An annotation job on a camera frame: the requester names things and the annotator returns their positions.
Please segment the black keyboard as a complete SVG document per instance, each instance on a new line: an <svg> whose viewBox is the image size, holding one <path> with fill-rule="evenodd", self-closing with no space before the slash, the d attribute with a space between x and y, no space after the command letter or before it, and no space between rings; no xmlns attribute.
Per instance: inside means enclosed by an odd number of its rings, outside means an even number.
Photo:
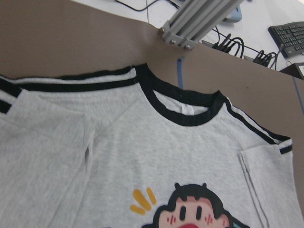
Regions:
<svg viewBox="0 0 304 228"><path fill-rule="evenodd" d="M303 21L270 26L267 30L284 58L294 57L304 52Z"/></svg>

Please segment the grey cartoon print t-shirt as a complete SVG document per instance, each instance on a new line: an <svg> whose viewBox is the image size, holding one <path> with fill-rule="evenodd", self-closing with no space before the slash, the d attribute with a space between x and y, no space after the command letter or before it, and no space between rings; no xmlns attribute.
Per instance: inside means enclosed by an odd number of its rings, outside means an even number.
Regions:
<svg viewBox="0 0 304 228"><path fill-rule="evenodd" d="M291 138L139 65L0 79L3 228L301 228Z"/></svg>

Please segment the aluminium frame post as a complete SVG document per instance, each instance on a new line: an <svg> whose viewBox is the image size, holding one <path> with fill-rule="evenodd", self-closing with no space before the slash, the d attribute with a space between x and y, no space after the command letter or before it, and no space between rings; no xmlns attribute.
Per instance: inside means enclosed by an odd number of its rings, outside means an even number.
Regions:
<svg viewBox="0 0 304 228"><path fill-rule="evenodd" d="M199 41L236 9L240 0L186 0L160 28L165 43L192 50Z"/></svg>

